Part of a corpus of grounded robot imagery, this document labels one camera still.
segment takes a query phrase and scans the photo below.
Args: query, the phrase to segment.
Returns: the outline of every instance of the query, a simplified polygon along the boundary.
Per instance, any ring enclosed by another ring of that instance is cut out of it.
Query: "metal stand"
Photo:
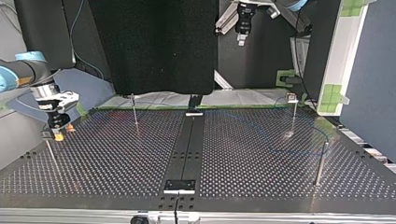
[[[187,117],[196,117],[196,116],[204,115],[204,113],[196,109],[196,106],[201,104],[203,98],[204,98],[203,95],[191,95],[189,100],[189,108],[187,109],[186,112]]]

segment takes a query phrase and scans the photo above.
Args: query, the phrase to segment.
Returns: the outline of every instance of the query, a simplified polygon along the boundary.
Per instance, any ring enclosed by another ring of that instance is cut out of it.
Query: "green tape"
[[[0,110],[7,110],[8,106],[7,106],[7,101],[1,101],[0,102]]]
[[[319,112],[335,113],[341,102],[341,85],[326,84],[320,101]]]
[[[294,70],[279,70],[277,71],[276,75],[276,86],[277,87],[287,87],[287,88],[292,88],[292,84],[286,84],[286,82],[283,82],[280,80],[281,77],[295,77],[296,72]]]
[[[356,17],[361,14],[365,0],[344,0],[341,17]]]
[[[88,111],[84,109],[84,106],[80,102],[77,103],[76,108],[80,116],[84,117],[88,114]]]

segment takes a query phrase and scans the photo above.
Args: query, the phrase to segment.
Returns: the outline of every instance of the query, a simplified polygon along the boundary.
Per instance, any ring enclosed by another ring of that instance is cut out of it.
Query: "white panel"
[[[13,6],[12,0],[0,0]],[[12,25],[17,16],[12,10],[1,6],[0,10],[0,59],[12,61],[16,53],[25,52],[26,47],[21,34]],[[0,93],[0,103],[12,99],[26,90]],[[24,152],[37,146],[41,140],[44,123],[12,110],[0,110],[0,170],[15,161]]]
[[[19,113],[0,119],[0,170],[41,143],[44,123]]]
[[[352,66],[355,61],[356,52],[361,39],[361,30],[364,24],[368,6],[361,10],[359,17],[339,17],[332,38],[329,60],[327,62],[325,75],[321,90],[326,84],[342,85],[341,94],[347,92]],[[320,105],[322,93],[320,93],[318,104]],[[342,104],[337,106],[335,113],[319,113],[321,116],[339,116]]]

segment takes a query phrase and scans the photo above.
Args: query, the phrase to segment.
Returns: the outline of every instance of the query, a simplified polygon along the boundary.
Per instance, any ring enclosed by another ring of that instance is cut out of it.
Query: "black cable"
[[[15,112],[17,112],[17,111],[9,112],[8,114],[5,114],[5,115],[1,116],[0,119],[5,118],[6,116],[11,115],[11,114],[13,114],[13,113],[15,113]]]
[[[175,210],[174,210],[175,224],[178,224],[178,218],[177,218],[177,204],[178,204],[178,195],[177,195],[177,200],[176,200],[176,205],[175,205]]]
[[[308,95],[309,100],[311,101],[311,103],[312,103],[312,105],[314,106],[315,110],[318,111],[317,106],[314,104],[314,102],[312,102],[313,99],[312,99],[312,97],[311,97],[311,94],[309,94],[309,91],[308,91],[308,89],[307,89],[306,86],[305,86],[304,79],[303,79],[303,77],[301,76],[302,71],[301,71],[301,68],[300,68],[299,60],[298,60],[298,53],[297,53],[297,35],[298,35],[298,30],[297,30],[297,26],[298,26],[298,22],[299,22],[299,20],[300,20],[300,15],[301,15],[301,11],[302,11],[302,10],[303,10],[303,9],[301,8],[301,9],[298,11],[298,14],[297,14],[297,22],[296,22],[296,26],[295,26],[295,31],[296,31],[296,33],[295,33],[295,36],[294,36],[294,53],[295,53],[295,56],[296,56],[297,68],[298,68],[298,72],[299,72],[299,76],[298,76],[298,77],[301,79],[301,81],[302,81],[302,83],[303,83],[304,90],[305,90],[306,94]]]

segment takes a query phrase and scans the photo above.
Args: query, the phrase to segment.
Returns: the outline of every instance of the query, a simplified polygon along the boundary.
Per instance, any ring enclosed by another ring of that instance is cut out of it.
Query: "metal bracket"
[[[233,90],[233,86],[227,82],[224,77],[221,76],[221,74],[215,70],[215,82],[219,84],[219,86],[222,87],[224,91],[231,91]]]
[[[195,194],[195,180],[167,180],[164,194]]]

